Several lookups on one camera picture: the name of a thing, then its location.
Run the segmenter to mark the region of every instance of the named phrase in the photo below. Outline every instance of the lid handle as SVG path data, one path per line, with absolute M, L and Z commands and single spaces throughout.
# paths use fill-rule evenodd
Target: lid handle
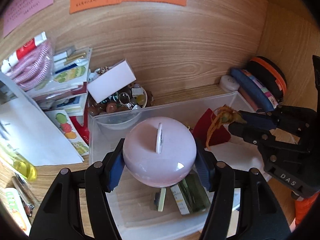
M 161 151 L 162 151 L 162 123 L 159 123 L 157 138 L 156 138 L 156 153 L 160 154 Z

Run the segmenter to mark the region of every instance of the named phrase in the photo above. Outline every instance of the pink lid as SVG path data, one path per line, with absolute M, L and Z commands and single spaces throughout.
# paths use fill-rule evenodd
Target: pink lid
M 190 172 L 196 143 L 182 123 L 152 117 L 137 124 L 126 136 L 123 158 L 130 173 L 152 187 L 169 187 Z

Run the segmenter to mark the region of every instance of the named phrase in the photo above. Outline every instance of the clear plastic bin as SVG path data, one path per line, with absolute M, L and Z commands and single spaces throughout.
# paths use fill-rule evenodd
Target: clear plastic bin
M 89 124 L 90 164 L 101 161 L 106 153 L 116 148 L 119 140 L 125 138 L 136 124 L 149 117 L 171 117 L 194 127 L 208 108 L 214 110 L 223 105 L 231 106 L 235 110 L 253 112 L 243 97 L 238 92 L 233 92 L 96 116 Z M 150 210 L 151 195 L 155 190 L 157 189 L 137 181 L 125 167 L 118 187 L 107 194 L 114 220 L 123 240 L 177 239 L 203 228 L 208 212 L 182 216 L 169 188 L 167 188 L 163 212 Z

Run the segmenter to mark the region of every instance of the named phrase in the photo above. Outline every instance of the yellow transparent object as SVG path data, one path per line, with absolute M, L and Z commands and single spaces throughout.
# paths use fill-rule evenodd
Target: yellow transparent object
M 5 162 L 4 164 L 20 173 L 27 181 L 33 182 L 36 180 L 36 168 L 3 138 L 0 138 L 0 159 Z

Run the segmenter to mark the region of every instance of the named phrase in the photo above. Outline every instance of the pink sticky note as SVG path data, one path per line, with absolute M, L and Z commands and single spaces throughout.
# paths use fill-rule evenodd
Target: pink sticky note
M 3 36 L 7 36 L 26 19 L 51 4 L 53 0 L 13 0 L 4 12 Z

